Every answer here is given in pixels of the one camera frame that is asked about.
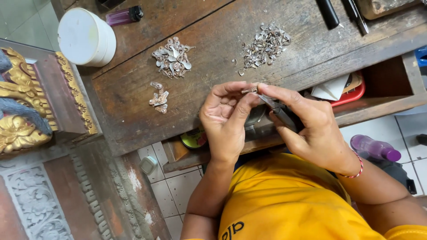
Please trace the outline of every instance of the person's right hand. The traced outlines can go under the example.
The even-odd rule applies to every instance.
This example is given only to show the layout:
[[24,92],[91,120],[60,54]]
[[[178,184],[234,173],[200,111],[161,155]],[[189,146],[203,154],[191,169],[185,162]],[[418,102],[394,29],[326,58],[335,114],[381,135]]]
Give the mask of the person's right hand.
[[282,101],[297,114],[305,128],[293,132],[270,112],[277,131],[289,151],[298,157],[335,173],[354,176],[360,162],[344,141],[330,103],[306,99],[298,92],[260,83],[258,93]]

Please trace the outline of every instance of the wooden table surface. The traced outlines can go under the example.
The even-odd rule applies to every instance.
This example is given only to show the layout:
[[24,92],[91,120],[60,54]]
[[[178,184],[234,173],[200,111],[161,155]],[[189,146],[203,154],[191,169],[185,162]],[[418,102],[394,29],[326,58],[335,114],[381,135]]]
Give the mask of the wooden table surface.
[[[78,0],[71,8],[84,7],[104,17],[85,2],[92,1]],[[368,21],[370,33],[362,37],[340,0],[331,1],[342,25],[333,30],[327,29],[312,0],[162,2],[127,0],[120,5],[118,9],[141,5],[141,22],[113,27],[117,38],[113,60],[103,68],[81,72],[92,75],[98,113],[105,116],[101,128],[114,155],[197,127],[199,109],[215,84],[246,80],[302,90],[427,44],[422,5]],[[241,43],[251,43],[261,23],[273,21],[292,36],[292,43],[274,65],[239,76]],[[196,46],[188,53],[191,71],[178,80],[159,73],[151,56],[173,36]],[[148,104],[155,92],[151,81],[163,83],[169,92],[166,114]]]

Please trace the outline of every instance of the white plastic container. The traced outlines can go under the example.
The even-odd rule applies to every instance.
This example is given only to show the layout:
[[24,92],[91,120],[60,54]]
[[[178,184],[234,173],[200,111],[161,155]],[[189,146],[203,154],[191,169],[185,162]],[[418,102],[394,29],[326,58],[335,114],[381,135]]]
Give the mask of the white plastic container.
[[102,67],[116,52],[113,29],[82,8],[66,12],[59,22],[58,42],[64,56],[76,65]]

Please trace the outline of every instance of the purple bottle cap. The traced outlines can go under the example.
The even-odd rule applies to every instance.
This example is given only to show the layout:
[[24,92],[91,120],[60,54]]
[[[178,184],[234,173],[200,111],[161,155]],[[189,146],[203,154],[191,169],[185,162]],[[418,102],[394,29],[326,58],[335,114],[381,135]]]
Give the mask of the purple bottle cap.
[[381,156],[392,162],[397,162],[402,157],[401,153],[393,148],[384,148],[381,151]]

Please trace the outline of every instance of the wooden drawer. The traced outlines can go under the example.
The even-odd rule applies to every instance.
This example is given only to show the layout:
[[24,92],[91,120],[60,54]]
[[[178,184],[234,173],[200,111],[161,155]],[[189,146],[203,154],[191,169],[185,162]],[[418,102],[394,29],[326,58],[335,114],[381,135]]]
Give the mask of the wooden drawer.
[[[360,123],[427,103],[427,91],[421,79],[413,52],[394,57],[361,69],[366,91],[363,97],[333,108],[340,127]],[[179,137],[162,141],[168,163],[164,172],[169,173],[206,163],[210,160],[208,148],[189,150]],[[246,131],[245,146],[241,154],[283,144],[274,125],[263,118]]]

